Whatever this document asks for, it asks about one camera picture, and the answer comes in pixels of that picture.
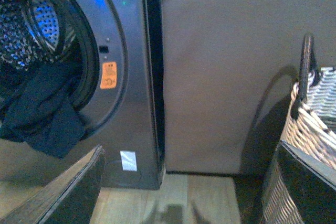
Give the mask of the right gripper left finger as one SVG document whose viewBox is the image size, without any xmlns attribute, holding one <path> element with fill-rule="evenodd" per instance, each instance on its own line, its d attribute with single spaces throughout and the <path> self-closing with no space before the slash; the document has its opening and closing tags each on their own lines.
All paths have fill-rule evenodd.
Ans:
<svg viewBox="0 0 336 224">
<path fill-rule="evenodd" d="M 1 223 L 90 223 L 104 172 L 104 149 L 95 146 Z"/>
</svg>

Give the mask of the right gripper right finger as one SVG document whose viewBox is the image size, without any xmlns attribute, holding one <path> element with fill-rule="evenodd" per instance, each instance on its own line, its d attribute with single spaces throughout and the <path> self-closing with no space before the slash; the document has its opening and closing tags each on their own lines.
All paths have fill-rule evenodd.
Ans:
<svg viewBox="0 0 336 224">
<path fill-rule="evenodd" d="M 277 161 L 304 223 L 335 223 L 335 169 L 281 141 Z"/>
</svg>

